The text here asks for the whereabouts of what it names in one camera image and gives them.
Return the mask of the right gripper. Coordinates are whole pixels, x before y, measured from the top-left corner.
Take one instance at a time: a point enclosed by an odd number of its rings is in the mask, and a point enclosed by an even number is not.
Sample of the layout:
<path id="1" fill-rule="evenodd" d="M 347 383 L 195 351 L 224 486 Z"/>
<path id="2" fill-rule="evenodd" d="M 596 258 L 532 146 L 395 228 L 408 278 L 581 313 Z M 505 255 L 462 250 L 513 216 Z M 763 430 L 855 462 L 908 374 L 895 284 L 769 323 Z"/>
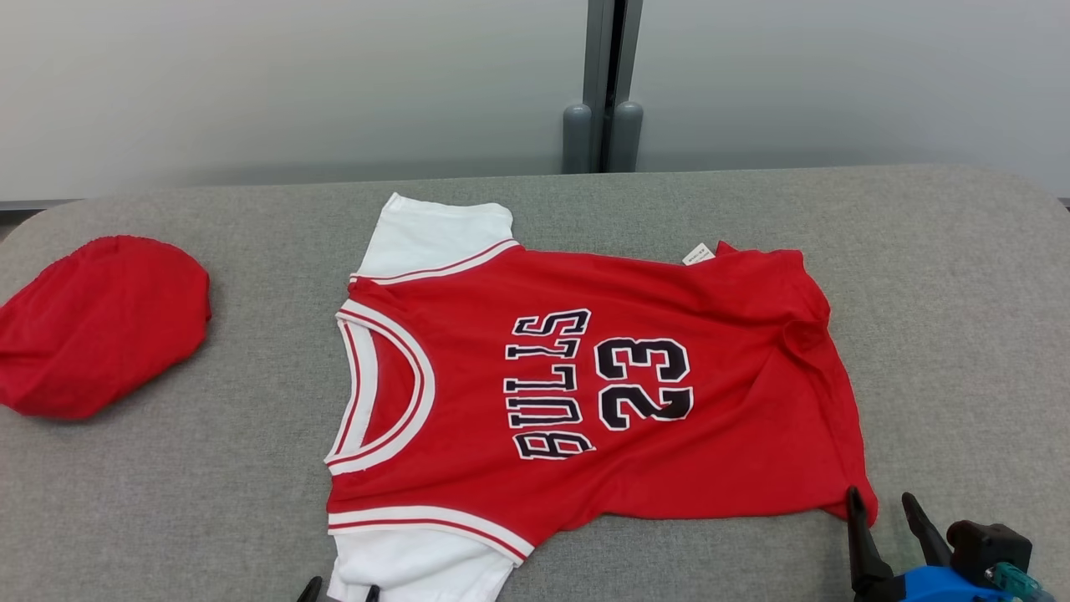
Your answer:
<path id="1" fill-rule="evenodd" d="M 950 567 L 952 551 L 941 530 L 924 514 L 920 501 L 912 492 L 903 492 L 901 503 L 910 532 L 920 544 L 924 564 Z M 866 503 L 858 488 L 846 491 L 846 530 L 849 530 L 849 564 L 853 602 L 899 602 L 906 595 L 905 578 L 895 578 L 890 566 L 882 560 L 869 526 Z"/>

